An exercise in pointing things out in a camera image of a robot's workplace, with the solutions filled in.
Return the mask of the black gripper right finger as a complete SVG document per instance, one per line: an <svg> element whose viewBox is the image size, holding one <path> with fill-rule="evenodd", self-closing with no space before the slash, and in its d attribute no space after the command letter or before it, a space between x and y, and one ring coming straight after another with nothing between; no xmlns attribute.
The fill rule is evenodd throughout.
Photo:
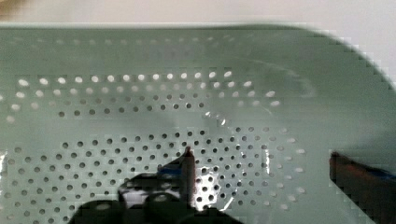
<svg viewBox="0 0 396 224"><path fill-rule="evenodd" d="M395 224L395 176L334 151L330 180L375 224Z"/></svg>

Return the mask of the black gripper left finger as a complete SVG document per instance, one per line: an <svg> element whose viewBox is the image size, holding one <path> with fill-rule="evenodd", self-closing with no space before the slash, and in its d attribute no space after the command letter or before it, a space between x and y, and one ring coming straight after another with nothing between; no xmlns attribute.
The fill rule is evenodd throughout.
<svg viewBox="0 0 396 224"><path fill-rule="evenodd" d="M243 224L216 208L198 210L194 192L195 159L186 147L155 173L124 181L116 200L84 203L67 224Z"/></svg>

